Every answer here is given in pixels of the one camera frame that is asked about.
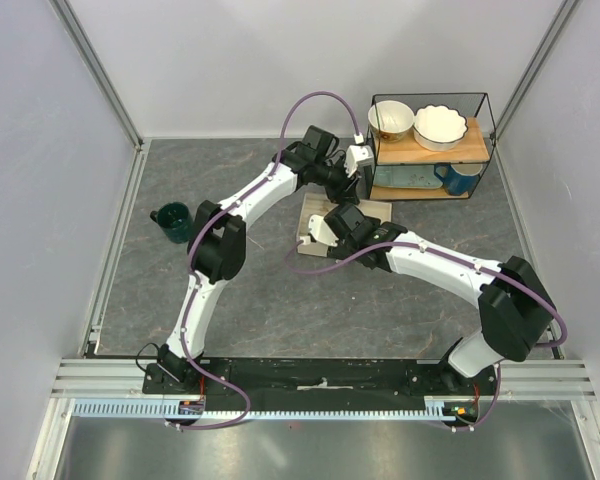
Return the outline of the beige jewelry box with lid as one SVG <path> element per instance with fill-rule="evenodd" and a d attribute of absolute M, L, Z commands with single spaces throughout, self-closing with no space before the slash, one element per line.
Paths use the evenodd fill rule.
<path fill-rule="evenodd" d="M 315 257 L 327 257 L 328 246 L 314 241 L 310 237 L 309 221 L 312 215 L 324 216 L 336 207 L 325 194 L 306 193 L 304 195 L 296 240 L 301 241 L 296 250 L 299 254 Z M 378 218 L 381 222 L 392 220 L 393 207 L 390 203 L 361 200 L 357 207 L 366 216 Z"/>

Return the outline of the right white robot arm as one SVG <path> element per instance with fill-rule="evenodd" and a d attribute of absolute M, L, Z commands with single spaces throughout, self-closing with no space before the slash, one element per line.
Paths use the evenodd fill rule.
<path fill-rule="evenodd" d="M 556 318 L 548 292 L 523 258 L 499 262 L 461 254 L 353 204 L 311 216 L 309 232 L 330 258 L 423 280 L 478 310 L 480 328 L 452 346 L 438 368 L 439 384 L 449 393 L 463 392 L 492 364 L 525 361 Z"/>

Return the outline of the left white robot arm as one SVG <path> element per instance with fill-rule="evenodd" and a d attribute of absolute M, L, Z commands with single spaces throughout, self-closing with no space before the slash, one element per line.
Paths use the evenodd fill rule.
<path fill-rule="evenodd" d="M 246 261 L 249 228 L 280 200 L 315 184 L 335 204 L 359 202 L 359 167 L 373 159 L 361 133 L 335 160 L 339 140 L 310 126 L 302 140 L 278 151 L 271 164 L 236 194 L 219 203 L 202 202 L 193 219 L 187 246 L 189 280 L 176 325 L 157 354 L 165 382 L 178 393 L 188 393 L 199 382 L 191 363 L 204 351 L 206 331 L 224 287 Z"/>

